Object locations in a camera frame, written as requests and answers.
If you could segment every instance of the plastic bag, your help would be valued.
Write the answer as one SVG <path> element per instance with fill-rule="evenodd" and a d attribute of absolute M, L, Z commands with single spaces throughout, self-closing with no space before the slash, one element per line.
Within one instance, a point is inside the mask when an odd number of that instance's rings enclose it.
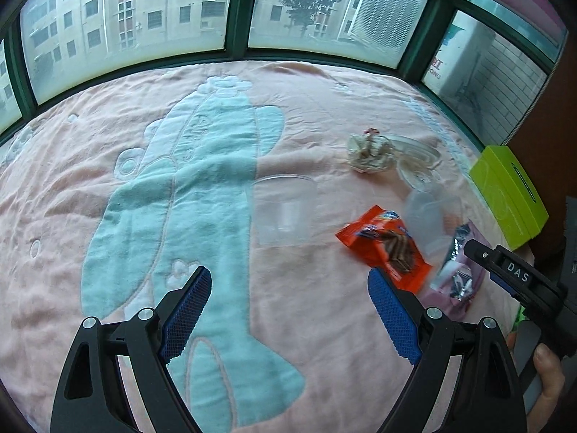
<path fill-rule="evenodd" d="M 463 252 L 465 243 L 471 239 L 490 247 L 472 221 L 458 226 L 443 265 L 419 298 L 423 306 L 442 309 L 453 320 L 463 319 L 486 274 L 483 267 Z"/>
<path fill-rule="evenodd" d="M 347 147 L 348 164 L 358 172 L 386 171 L 396 165 L 393 144 L 375 128 L 351 135 Z"/>
<path fill-rule="evenodd" d="M 336 236 L 367 265 L 388 272 L 402 290 L 417 293 L 431 270 L 399 215 L 377 205 Z"/>

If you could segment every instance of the metal screw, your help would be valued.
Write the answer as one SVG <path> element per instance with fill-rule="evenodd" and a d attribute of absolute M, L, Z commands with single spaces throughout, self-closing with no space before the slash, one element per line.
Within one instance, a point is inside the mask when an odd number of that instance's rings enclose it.
<path fill-rule="evenodd" d="M 86 318 L 85 320 L 82 321 L 82 327 L 85 329 L 90 329 L 94 327 L 95 324 L 96 324 L 95 318 Z"/>
<path fill-rule="evenodd" d="M 431 319 L 442 318 L 442 311 L 439 308 L 429 308 L 427 309 L 427 316 Z"/>
<path fill-rule="evenodd" d="M 140 320 L 148 320 L 154 315 L 154 311 L 151 308 L 143 309 L 138 313 L 138 318 Z"/>
<path fill-rule="evenodd" d="M 495 320 L 493 318 L 484 318 L 483 319 L 483 325 L 487 329 L 494 329 L 495 327 L 497 327 L 497 323 L 495 322 Z"/>

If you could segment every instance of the bed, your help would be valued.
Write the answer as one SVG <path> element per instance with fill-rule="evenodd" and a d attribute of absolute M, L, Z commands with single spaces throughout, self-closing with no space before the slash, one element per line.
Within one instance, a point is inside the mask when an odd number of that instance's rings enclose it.
<path fill-rule="evenodd" d="M 83 318 L 129 318 L 202 265 L 212 296 L 168 367 L 203 432 L 377 431 L 411 365 L 368 297 L 369 269 L 335 232 L 374 204 L 402 215 L 410 189 L 395 171 L 348 166 L 348 136 L 368 127 L 436 148 L 444 187 L 493 246 L 506 245 L 468 179 L 475 150 L 393 77 L 297 62 L 154 70 L 28 124 L 0 156 L 0 377 L 31 425 L 49 430 Z M 317 183 L 313 237 L 260 247 L 245 189 L 283 173 Z M 517 309 L 487 278 L 466 320 L 492 316 L 507 333 Z M 128 360 L 122 369 L 138 426 L 153 431 Z"/>

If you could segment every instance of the snack package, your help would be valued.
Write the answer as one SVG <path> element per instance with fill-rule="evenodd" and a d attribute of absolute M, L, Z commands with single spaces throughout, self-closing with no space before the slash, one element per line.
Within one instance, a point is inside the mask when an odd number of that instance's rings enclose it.
<path fill-rule="evenodd" d="M 377 205 L 336 236 L 368 266 L 388 272 L 399 289 L 416 294 L 431 270 L 399 215 Z"/>
<path fill-rule="evenodd" d="M 465 243 L 471 239 L 490 247 L 472 221 L 457 227 L 443 265 L 419 298 L 423 306 L 442 309 L 452 320 L 464 318 L 486 274 L 483 267 L 463 252 Z"/>

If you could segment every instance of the pink blanket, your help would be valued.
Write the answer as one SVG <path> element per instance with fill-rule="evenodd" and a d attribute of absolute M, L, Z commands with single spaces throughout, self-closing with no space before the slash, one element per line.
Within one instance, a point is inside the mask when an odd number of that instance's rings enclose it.
<path fill-rule="evenodd" d="M 353 172 L 345 148 L 351 133 L 375 127 L 437 148 L 437 170 L 446 189 L 462 198 L 465 218 L 493 246 L 506 245 L 463 175 L 475 158 L 469 143 L 399 79 L 305 63 L 237 62 L 155 70 L 90 88 L 34 120 L 0 163 L 0 377 L 39 432 L 48 431 L 64 359 L 87 316 L 80 299 L 83 264 L 120 185 L 117 158 L 146 148 L 147 126 L 208 77 L 226 75 L 252 83 L 246 95 L 254 106 L 276 106 L 284 114 L 282 136 L 258 159 L 257 176 L 304 174 L 319 192 L 310 244 L 262 248 L 253 239 L 250 246 L 250 332 L 298 369 L 304 390 L 282 414 L 233 423 L 233 431 L 373 433 L 411 371 L 368 297 L 369 269 L 335 238 L 374 204 L 402 215 L 410 190 L 396 172 Z M 507 333 L 517 309 L 486 279 L 467 321 L 492 316 Z M 105 322 L 124 317 L 118 308 Z M 457 367 L 449 366 L 428 431 L 442 421 Z M 133 381 L 126 384 L 133 392 Z M 149 431 L 136 403 L 139 426 Z"/>

